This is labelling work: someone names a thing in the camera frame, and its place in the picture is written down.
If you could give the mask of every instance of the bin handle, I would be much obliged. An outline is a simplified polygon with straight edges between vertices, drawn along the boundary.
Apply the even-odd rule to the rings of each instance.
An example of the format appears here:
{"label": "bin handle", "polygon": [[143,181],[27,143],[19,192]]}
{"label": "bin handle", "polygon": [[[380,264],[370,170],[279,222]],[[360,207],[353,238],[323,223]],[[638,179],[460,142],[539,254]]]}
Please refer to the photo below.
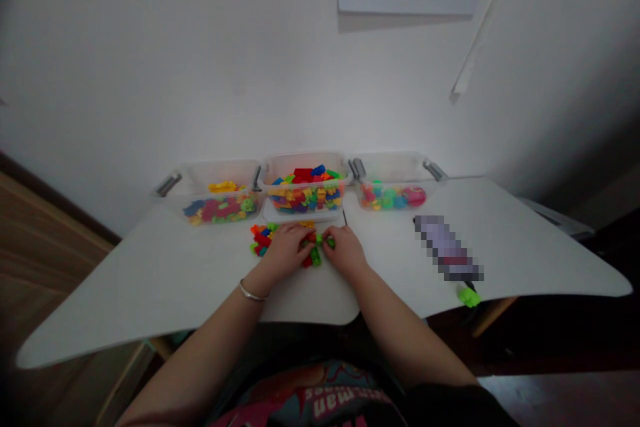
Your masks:
{"label": "bin handle", "polygon": [[180,172],[170,173],[160,184],[153,190],[157,197],[166,197],[167,194],[175,187],[176,183],[182,180]]}
{"label": "bin handle", "polygon": [[433,175],[435,181],[446,180],[448,178],[447,174],[443,172],[442,169],[438,167],[438,165],[436,165],[432,161],[428,161],[426,158],[422,161],[422,166],[426,170],[428,170],[431,175]]}
{"label": "bin handle", "polygon": [[253,188],[251,188],[251,190],[253,191],[262,191],[262,189],[260,187],[258,187],[258,176],[260,175],[260,171],[262,170],[262,167],[260,165],[258,165],[255,168],[255,173],[253,174]]}
{"label": "bin handle", "polygon": [[359,183],[362,183],[362,179],[367,177],[367,171],[365,170],[365,166],[362,164],[362,160],[359,158],[355,158],[353,161],[349,160],[349,165],[351,166],[353,176]]}

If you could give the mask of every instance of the silver bracelet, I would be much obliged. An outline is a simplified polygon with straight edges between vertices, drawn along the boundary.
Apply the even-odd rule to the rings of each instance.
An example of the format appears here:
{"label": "silver bracelet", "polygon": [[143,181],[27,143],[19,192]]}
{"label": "silver bracelet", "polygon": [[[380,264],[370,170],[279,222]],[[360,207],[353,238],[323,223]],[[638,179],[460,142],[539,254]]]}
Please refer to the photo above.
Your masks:
{"label": "silver bracelet", "polygon": [[255,300],[256,302],[264,302],[266,299],[269,298],[269,296],[266,296],[266,297],[263,298],[263,297],[258,297],[258,296],[253,295],[251,292],[249,292],[247,289],[245,289],[244,285],[242,285],[242,280],[240,281],[240,291],[243,293],[243,295],[246,298],[248,298],[250,300]]}

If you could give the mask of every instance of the plastic storage bin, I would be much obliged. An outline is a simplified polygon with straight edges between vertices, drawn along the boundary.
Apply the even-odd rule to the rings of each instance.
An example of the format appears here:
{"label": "plastic storage bin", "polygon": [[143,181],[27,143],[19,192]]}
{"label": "plastic storage bin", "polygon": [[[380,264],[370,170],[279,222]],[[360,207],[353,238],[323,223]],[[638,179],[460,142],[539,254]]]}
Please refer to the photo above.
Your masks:
{"label": "plastic storage bin", "polygon": [[[153,196],[193,226],[238,222],[257,215],[261,194],[257,160],[184,163],[153,192]],[[209,184],[232,181],[240,190],[211,193]]]}
{"label": "plastic storage bin", "polygon": [[[273,185],[278,178],[285,179],[297,168],[315,168],[320,165],[338,173],[340,178]],[[291,153],[268,157],[258,184],[267,192],[271,203],[280,214],[313,214],[324,213],[327,210],[342,210],[345,188],[351,183],[352,178],[347,158],[342,153]]]}
{"label": "plastic storage bin", "polygon": [[418,152],[363,153],[351,164],[358,176],[358,200],[368,210],[416,209],[439,185]]}

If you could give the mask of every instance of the wooden table leg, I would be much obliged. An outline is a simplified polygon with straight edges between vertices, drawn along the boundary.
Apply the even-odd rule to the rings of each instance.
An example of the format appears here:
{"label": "wooden table leg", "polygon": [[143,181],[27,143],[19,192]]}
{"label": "wooden table leg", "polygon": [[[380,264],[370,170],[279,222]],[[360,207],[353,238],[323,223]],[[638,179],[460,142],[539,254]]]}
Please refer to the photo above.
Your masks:
{"label": "wooden table leg", "polygon": [[150,338],[149,343],[153,346],[153,348],[155,348],[155,351],[160,357],[162,357],[162,360],[164,360],[165,362],[168,361],[175,352],[173,346],[171,346],[169,341],[164,337]]}
{"label": "wooden table leg", "polygon": [[482,333],[489,328],[489,326],[496,321],[496,319],[502,315],[502,313],[508,309],[518,297],[506,297],[503,299],[494,300],[486,310],[484,314],[479,318],[478,322],[474,325],[471,336],[478,338]]}

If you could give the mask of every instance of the hand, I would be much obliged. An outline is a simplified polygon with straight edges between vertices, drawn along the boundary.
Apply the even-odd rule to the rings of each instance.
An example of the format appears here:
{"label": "hand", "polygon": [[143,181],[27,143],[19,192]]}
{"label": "hand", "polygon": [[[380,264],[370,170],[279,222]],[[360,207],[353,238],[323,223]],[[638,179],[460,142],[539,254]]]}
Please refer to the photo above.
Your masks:
{"label": "hand", "polygon": [[[326,242],[329,236],[335,240],[335,249]],[[322,243],[325,255],[350,284],[369,268],[365,251],[349,226],[331,226],[324,231],[322,238],[325,240]]]}
{"label": "hand", "polygon": [[243,281],[245,288],[254,295],[266,297],[275,285],[298,270],[302,261],[311,253],[315,242],[300,248],[300,242],[315,229],[300,224],[282,225],[271,239],[271,245],[262,260]]}

